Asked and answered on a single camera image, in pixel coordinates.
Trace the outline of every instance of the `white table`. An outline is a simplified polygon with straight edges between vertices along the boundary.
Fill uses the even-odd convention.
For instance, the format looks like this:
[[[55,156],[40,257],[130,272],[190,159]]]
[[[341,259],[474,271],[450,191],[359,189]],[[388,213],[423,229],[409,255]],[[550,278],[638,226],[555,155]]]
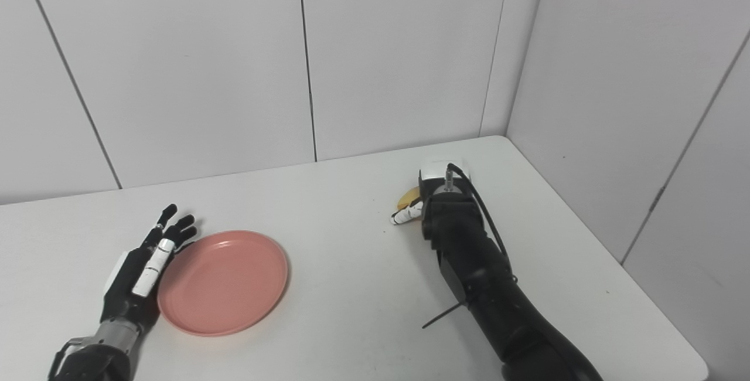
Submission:
[[[198,216],[202,234],[275,239],[289,255],[289,287],[236,335],[198,338],[160,319],[136,380],[501,379],[465,308],[421,329],[454,299],[418,223],[388,222],[423,159],[457,156],[523,291],[605,380],[707,377],[683,336],[501,137],[0,207],[0,376],[45,379],[64,341],[92,334],[118,255],[175,202]]]

